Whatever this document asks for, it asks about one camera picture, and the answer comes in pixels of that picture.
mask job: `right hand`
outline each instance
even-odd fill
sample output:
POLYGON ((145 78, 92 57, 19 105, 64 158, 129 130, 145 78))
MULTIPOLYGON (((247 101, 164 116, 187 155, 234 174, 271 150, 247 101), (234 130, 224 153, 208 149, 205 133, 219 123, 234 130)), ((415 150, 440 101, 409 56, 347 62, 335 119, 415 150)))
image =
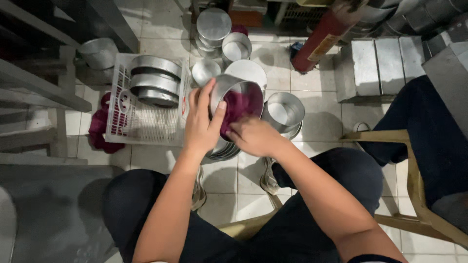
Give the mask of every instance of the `right hand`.
POLYGON ((289 143, 277 130, 258 117, 243 117, 231 123, 226 135, 244 152, 257 157, 273 157, 282 145, 289 143))

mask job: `wooden chair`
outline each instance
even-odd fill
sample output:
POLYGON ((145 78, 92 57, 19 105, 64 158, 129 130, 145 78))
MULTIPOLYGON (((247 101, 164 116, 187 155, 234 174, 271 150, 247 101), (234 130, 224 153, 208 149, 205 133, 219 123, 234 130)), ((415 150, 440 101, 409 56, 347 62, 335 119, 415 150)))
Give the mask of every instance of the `wooden chair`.
POLYGON ((375 220, 379 224, 450 241, 468 248, 467 234, 427 208, 424 182, 417 167, 407 130, 350 132, 345 134, 340 141, 399 142, 406 144, 408 148, 407 188, 417 216, 407 216, 400 213, 396 213, 393 216, 376 214, 375 220))
POLYGON ((227 223, 216 227, 236 240, 248 240, 254 236, 283 206, 277 196, 273 196, 270 193, 267 193, 267 195, 270 199, 271 205, 273 206, 272 212, 263 216, 237 221, 234 223, 227 223))

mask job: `hand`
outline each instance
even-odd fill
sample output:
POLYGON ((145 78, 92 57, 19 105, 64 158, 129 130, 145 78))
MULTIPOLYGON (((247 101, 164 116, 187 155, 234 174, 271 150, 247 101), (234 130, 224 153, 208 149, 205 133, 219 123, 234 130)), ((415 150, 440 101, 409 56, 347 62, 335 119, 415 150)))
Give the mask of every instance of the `hand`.
POLYGON ((222 101, 210 122, 208 105, 214 83, 212 78, 204 88, 196 88, 189 95, 190 112, 185 125, 184 148, 202 156, 216 146, 226 113, 226 102, 222 101))
POLYGON ((266 121, 258 117, 243 117, 239 122, 231 123, 235 132, 227 136, 244 152, 257 157, 273 157, 288 139, 266 121))

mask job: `red fire extinguisher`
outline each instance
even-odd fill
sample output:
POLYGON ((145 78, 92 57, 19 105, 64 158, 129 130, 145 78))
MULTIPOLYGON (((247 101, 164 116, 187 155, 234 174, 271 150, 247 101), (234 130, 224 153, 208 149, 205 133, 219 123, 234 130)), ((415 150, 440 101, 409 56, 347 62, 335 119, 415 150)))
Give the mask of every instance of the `red fire extinguisher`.
POLYGON ((362 6, 368 0, 336 0, 322 16, 306 43, 292 59, 298 71, 311 71, 319 60, 362 17, 362 6))

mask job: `left hand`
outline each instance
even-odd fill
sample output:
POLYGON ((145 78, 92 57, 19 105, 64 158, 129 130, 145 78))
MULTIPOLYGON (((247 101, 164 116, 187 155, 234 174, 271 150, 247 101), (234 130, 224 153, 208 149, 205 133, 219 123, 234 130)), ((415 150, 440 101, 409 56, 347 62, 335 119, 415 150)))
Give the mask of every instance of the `left hand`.
POLYGON ((189 95, 190 112, 185 125, 184 148, 202 156, 216 146, 226 113, 226 102, 221 101, 213 119, 210 121, 208 117, 210 92, 214 84, 215 79, 212 78, 204 88, 196 88, 189 95))

